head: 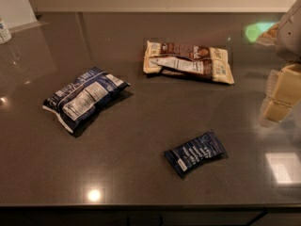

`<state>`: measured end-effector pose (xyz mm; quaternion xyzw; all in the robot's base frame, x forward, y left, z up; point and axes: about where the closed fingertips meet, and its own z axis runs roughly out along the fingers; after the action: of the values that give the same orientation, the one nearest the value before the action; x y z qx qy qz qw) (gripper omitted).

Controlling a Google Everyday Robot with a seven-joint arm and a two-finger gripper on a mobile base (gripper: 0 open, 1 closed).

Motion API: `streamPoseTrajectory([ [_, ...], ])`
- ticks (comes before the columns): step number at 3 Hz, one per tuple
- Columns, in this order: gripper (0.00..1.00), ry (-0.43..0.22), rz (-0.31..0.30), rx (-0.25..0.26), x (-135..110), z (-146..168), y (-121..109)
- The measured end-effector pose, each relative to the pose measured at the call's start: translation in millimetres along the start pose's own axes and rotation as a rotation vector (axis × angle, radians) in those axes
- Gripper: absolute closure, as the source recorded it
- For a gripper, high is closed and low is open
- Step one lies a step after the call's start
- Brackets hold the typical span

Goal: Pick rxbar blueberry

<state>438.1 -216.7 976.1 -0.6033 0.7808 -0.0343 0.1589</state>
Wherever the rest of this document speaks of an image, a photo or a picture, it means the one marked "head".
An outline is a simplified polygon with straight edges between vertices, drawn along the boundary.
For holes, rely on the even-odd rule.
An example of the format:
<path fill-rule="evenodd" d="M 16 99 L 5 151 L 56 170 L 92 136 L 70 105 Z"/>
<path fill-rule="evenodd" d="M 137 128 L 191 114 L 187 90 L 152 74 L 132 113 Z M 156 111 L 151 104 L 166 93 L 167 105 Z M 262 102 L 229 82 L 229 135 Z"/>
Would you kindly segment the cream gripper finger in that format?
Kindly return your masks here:
<path fill-rule="evenodd" d="M 280 71 L 272 70 L 271 81 L 272 104 L 295 106 L 301 100 L 301 64 L 287 64 Z"/>
<path fill-rule="evenodd" d="M 268 121 L 280 122 L 292 111 L 290 106 L 265 98 L 261 105 L 261 116 Z"/>

